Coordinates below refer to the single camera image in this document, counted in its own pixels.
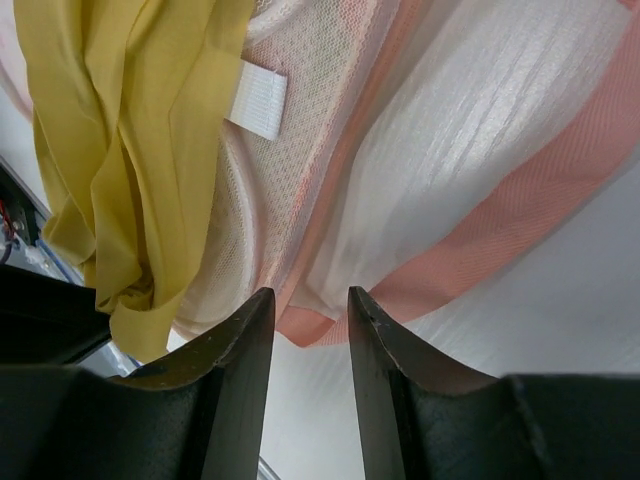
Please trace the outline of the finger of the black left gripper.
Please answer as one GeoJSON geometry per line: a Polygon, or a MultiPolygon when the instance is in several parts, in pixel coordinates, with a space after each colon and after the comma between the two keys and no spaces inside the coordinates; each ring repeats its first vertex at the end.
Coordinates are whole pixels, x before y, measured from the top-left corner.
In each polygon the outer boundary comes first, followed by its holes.
{"type": "Polygon", "coordinates": [[[95,291],[1,267],[1,363],[75,364],[111,340],[95,291]]]}

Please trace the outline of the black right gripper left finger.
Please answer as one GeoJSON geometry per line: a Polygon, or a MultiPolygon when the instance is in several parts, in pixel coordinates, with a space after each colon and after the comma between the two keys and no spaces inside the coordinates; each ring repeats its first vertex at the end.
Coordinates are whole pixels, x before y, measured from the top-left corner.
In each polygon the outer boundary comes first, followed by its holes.
{"type": "Polygon", "coordinates": [[[275,295],[126,377],[76,366],[1,371],[5,479],[253,479],[275,295]]]}

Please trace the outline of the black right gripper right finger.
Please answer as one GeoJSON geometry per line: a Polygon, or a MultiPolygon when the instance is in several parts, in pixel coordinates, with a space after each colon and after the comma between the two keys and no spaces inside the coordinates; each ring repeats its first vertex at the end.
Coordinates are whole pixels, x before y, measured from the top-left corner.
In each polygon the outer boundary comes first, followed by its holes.
{"type": "Polygon", "coordinates": [[[392,319],[362,288],[349,346],[369,479],[635,479],[635,375],[479,372],[392,319]]]}

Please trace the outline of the yellow bra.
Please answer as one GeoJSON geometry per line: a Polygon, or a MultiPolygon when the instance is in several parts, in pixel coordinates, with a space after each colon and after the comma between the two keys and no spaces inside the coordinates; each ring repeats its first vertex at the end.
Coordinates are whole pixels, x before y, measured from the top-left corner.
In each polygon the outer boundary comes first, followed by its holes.
{"type": "Polygon", "coordinates": [[[220,130],[250,1],[18,1],[17,37],[51,207],[118,348],[167,351],[201,265],[220,130]]]}

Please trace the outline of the floral mesh laundry bag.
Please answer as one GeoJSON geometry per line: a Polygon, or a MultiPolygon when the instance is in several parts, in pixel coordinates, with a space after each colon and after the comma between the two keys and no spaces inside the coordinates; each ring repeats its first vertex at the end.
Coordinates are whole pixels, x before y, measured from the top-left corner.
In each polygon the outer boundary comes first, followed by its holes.
{"type": "MultiPolygon", "coordinates": [[[[34,144],[16,2],[1,86],[34,144]]],[[[344,339],[351,285],[419,318],[617,168],[602,133],[638,138],[635,1],[250,2],[205,250],[169,336],[263,286],[300,346],[344,339]]]]}

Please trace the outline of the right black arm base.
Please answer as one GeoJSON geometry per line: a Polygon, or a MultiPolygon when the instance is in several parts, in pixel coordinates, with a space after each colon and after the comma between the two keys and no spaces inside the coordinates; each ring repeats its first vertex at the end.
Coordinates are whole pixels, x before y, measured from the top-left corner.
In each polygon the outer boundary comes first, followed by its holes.
{"type": "Polygon", "coordinates": [[[46,221],[44,207],[4,158],[1,158],[1,201],[14,234],[26,245],[35,246],[46,221]]]}

